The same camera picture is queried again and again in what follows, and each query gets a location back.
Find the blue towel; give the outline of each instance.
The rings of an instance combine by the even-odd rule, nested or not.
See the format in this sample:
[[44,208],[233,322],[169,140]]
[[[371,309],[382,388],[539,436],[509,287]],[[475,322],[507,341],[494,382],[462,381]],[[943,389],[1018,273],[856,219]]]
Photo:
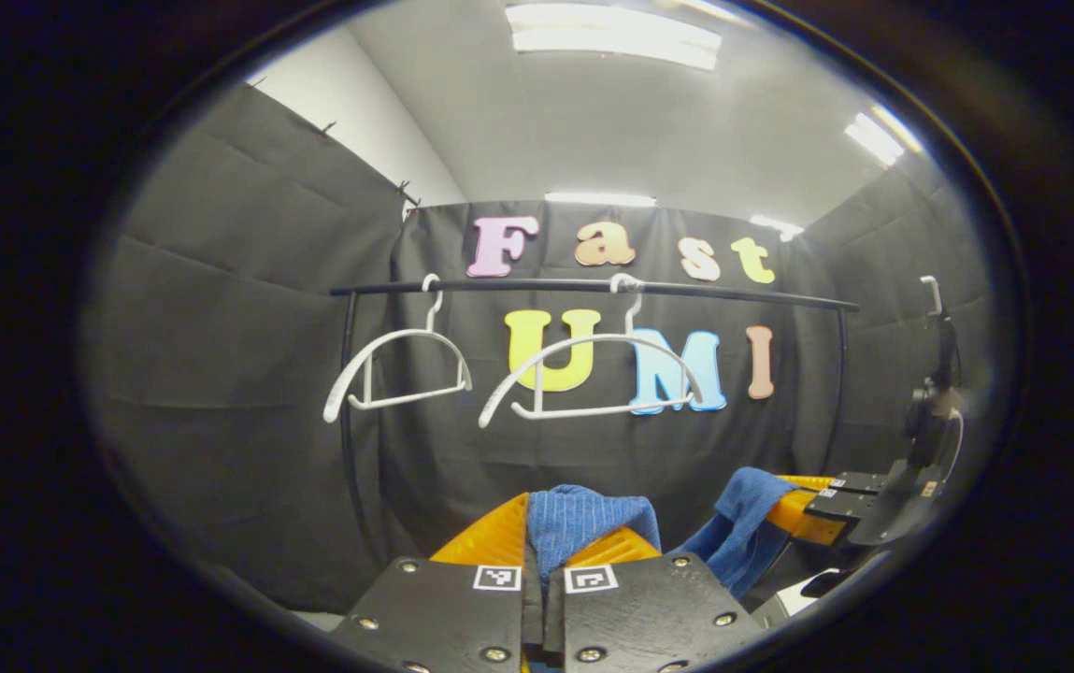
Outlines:
[[528,541],[537,550],[541,584],[591,542],[627,525],[661,551],[657,515],[642,496],[609,498],[585,486],[562,485],[528,495]]
[[720,583],[739,599],[789,539],[789,532],[765,521],[768,511],[794,488],[765,470],[742,467],[715,502],[716,515],[676,553],[698,554]]

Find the cable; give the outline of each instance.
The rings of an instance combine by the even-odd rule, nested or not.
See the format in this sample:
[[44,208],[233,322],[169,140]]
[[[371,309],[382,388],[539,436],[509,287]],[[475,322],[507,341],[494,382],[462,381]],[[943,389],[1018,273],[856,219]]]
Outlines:
[[952,470],[956,468],[956,459],[960,457],[960,444],[964,442],[964,416],[960,416],[960,410],[957,408],[952,408],[948,416],[956,419],[956,425],[960,427],[960,431],[956,436],[956,452],[952,454],[952,465],[948,466],[948,473],[943,477],[944,484],[947,484],[948,477],[952,477]]

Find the clothing rack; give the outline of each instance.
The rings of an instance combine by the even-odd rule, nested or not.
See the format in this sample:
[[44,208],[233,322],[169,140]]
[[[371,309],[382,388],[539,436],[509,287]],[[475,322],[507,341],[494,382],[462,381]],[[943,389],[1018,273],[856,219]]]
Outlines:
[[[434,280],[429,284],[430,293],[441,290],[454,290],[459,293],[500,293],[500,291],[546,291],[547,293],[610,293],[609,280],[575,280],[575,279],[474,279],[474,280]],[[349,297],[345,304],[345,324],[342,337],[342,369],[348,365],[353,348],[353,321],[357,313],[358,297],[361,294],[406,294],[424,293],[422,282],[378,282],[368,286],[342,286],[330,290],[333,297]],[[831,452],[832,440],[836,438],[836,423],[840,420],[840,408],[844,404],[844,359],[847,353],[847,312],[861,310],[858,304],[810,297],[806,294],[769,293],[761,290],[732,290],[729,287],[686,286],[681,282],[642,282],[638,291],[643,294],[668,294],[674,297],[705,297],[712,299],[735,299],[759,302],[768,304],[788,304],[788,306],[811,309],[834,310],[840,332],[840,357],[837,361],[836,374],[836,410],[832,414],[832,429],[827,436],[827,452]],[[358,489],[357,463],[353,460],[353,430],[350,426],[349,413],[338,418],[342,425],[342,460],[345,470],[346,485],[350,491],[350,503],[353,507],[353,517],[358,522],[358,531],[362,536],[366,551],[379,567],[387,562],[386,554],[375,545],[371,527],[366,523],[365,508],[362,504],[362,493]]]

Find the white plastic hanger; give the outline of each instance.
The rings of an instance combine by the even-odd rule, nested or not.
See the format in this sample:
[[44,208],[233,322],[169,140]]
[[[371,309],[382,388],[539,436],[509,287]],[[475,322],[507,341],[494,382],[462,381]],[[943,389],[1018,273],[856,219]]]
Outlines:
[[[546,418],[575,418],[575,416],[601,416],[605,413],[621,413],[630,412],[632,410],[642,410],[642,409],[659,409],[668,408],[668,406],[683,405],[687,404],[692,399],[695,399],[695,391],[698,391],[698,380],[695,380],[695,375],[686,366],[685,362],[682,362],[681,357],[678,357],[678,353],[670,351],[665,346],[659,343],[653,343],[652,341],[645,341],[640,339],[632,332],[632,318],[640,312],[640,287],[642,282],[629,276],[626,273],[618,273],[610,280],[610,291],[612,293],[618,293],[619,286],[621,282],[625,282],[630,289],[636,291],[636,303],[632,304],[632,308],[627,310],[624,314],[624,333],[623,334],[589,334],[589,336],[579,336],[576,339],[566,339],[564,341],[558,341],[553,346],[548,346],[548,348],[541,349],[540,352],[534,354],[533,357],[524,361],[523,364],[518,366],[514,371],[512,371],[502,383],[491,393],[491,396],[487,400],[487,406],[482,408],[482,413],[478,416],[478,426],[487,427],[491,423],[491,416],[494,416],[495,408],[498,408],[499,401],[503,400],[504,394],[506,394],[512,386],[516,385],[516,381],[520,380],[521,376],[525,371],[532,369],[533,366],[537,368],[537,380],[533,386],[533,409],[525,409],[520,406],[519,401],[511,401],[511,410],[513,410],[519,416],[531,419],[531,421],[540,421],[540,419]],[[626,341],[629,343],[639,343],[642,346],[648,346],[648,348],[655,349],[657,351],[666,353],[669,357],[674,359],[682,369],[682,394],[677,400],[668,401],[645,401],[645,404],[640,405],[627,405],[627,406],[615,406],[614,408],[593,408],[593,409],[566,409],[566,410],[545,410],[545,383],[542,382],[542,376],[545,372],[545,366],[542,363],[545,359],[548,359],[551,354],[563,351],[565,349],[574,348],[579,343],[587,343],[593,341]]]
[[[429,284],[434,280],[440,280],[437,274],[431,273],[429,276],[424,277],[424,282],[421,284],[421,290],[425,293],[429,292]],[[433,331],[433,319],[437,314],[438,310],[441,310],[441,302],[444,298],[444,293],[437,293],[437,301],[434,302],[433,307],[429,310],[429,318],[424,321],[424,330],[400,330],[400,332],[391,332],[383,334],[383,336],[378,337],[374,341],[371,341],[365,346],[364,349],[358,351],[358,354],[353,356],[342,374],[336,378],[336,382],[333,383],[333,389],[328,393],[328,400],[324,401],[324,422],[333,423],[336,421],[338,413],[342,410],[342,397],[345,396],[345,392],[350,387],[350,383],[353,382],[353,376],[358,372],[358,367],[362,367],[362,399],[358,399],[352,393],[350,394],[350,404],[357,409],[381,409],[390,408],[390,406],[405,404],[405,401],[416,401],[425,399],[425,397],[436,397],[438,395],[448,395],[449,393],[456,393],[458,391],[469,391],[471,389],[471,378],[469,378],[469,366],[465,365],[465,357],[461,354],[458,346],[454,345],[450,339],[437,334]],[[430,391],[427,393],[412,393],[411,395],[401,395],[398,397],[387,397],[386,400],[375,400],[372,397],[371,391],[371,355],[374,353],[375,349],[382,346],[387,341],[394,341],[395,339],[403,339],[403,337],[429,337],[429,339],[434,339],[436,341],[442,342],[449,346],[455,356],[458,356],[458,382],[454,386],[441,387],[439,391]]]

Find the screw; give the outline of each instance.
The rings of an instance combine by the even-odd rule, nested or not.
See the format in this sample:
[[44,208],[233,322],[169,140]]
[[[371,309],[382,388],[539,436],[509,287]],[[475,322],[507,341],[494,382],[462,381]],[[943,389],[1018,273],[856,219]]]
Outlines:
[[603,657],[608,656],[601,647],[585,647],[579,650],[579,661],[584,661],[591,663],[592,661],[599,661]]
[[482,659],[489,661],[506,661],[511,654],[503,647],[487,647],[482,650]]

